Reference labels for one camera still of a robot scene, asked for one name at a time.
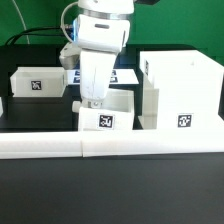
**black cable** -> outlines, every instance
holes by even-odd
[[[60,30],[61,28],[59,26],[49,26],[49,27],[36,27],[36,28],[31,28],[31,29],[27,29],[24,30],[23,32],[14,35],[12,37],[10,37],[6,42],[5,45],[8,45],[9,42],[12,40],[12,42],[10,44],[15,44],[15,42],[21,37],[24,36],[24,34],[29,34],[31,32],[36,32],[36,31],[43,31],[43,30]]]

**tall white box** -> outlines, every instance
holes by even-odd
[[[209,128],[218,116],[224,68],[197,50],[141,52],[144,129]]]

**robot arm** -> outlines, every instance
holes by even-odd
[[[79,0],[78,6],[77,39],[65,33],[71,43],[62,50],[60,60],[65,69],[72,69],[80,56],[81,97],[92,108],[100,108],[116,57],[129,37],[128,15],[134,12],[134,4],[133,0]]]

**white box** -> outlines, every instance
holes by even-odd
[[[224,125],[218,116],[223,66],[196,50],[153,51],[141,52],[140,69],[144,129]]]
[[[88,103],[82,103],[78,129],[79,131],[132,130],[133,121],[133,91],[109,89],[100,109],[88,108]]]
[[[14,97],[61,97],[64,73],[56,67],[19,67],[10,78]]]

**small white box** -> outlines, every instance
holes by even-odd
[[[88,103],[82,103],[78,129],[79,131],[132,130],[133,121],[133,91],[109,89],[100,109],[88,108]]]
[[[61,67],[19,67],[10,78],[14,97],[61,97],[64,74]]]

